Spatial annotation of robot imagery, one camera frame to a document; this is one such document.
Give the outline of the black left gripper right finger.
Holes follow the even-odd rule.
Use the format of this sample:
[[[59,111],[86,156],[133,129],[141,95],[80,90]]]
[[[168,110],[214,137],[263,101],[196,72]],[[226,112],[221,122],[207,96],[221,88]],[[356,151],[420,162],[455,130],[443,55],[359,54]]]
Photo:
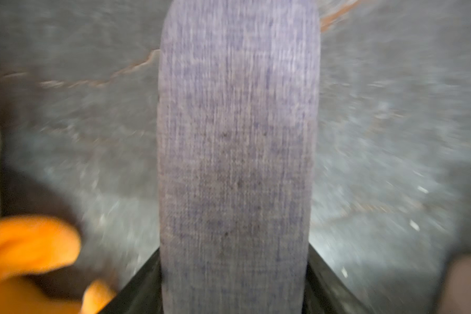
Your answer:
[[[309,246],[303,314],[370,314],[319,253]]]

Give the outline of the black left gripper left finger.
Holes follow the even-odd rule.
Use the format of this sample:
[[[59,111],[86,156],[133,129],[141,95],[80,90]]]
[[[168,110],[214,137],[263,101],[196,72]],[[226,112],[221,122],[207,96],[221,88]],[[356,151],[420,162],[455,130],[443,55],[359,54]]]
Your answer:
[[[159,249],[98,314],[162,314]]]

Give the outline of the purple case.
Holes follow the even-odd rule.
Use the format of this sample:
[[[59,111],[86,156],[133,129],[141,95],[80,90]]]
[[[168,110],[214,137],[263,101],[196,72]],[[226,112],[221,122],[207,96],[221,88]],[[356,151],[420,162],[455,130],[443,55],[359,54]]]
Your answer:
[[[320,85],[315,1],[173,1],[157,111],[165,313],[300,313]]]

